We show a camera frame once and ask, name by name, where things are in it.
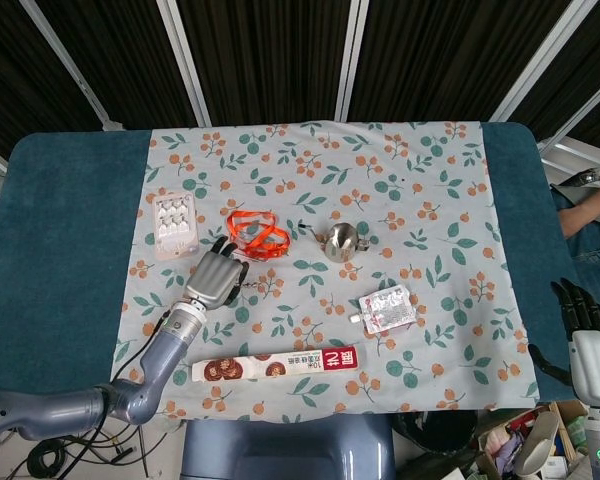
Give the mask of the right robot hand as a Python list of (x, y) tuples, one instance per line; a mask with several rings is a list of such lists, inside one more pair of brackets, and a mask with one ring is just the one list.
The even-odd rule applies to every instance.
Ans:
[(564, 325), (570, 367), (547, 360), (538, 346), (528, 346), (534, 366), (573, 389), (584, 404), (600, 407), (600, 304), (592, 294), (563, 278), (551, 284)]

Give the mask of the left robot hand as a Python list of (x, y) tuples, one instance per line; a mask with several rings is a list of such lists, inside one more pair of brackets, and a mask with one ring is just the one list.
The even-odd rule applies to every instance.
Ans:
[(249, 270), (248, 262), (233, 256), (236, 249), (237, 245), (227, 236), (217, 239), (187, 281), (184, 297), (202, 304), (206, 310), (231, 304)]

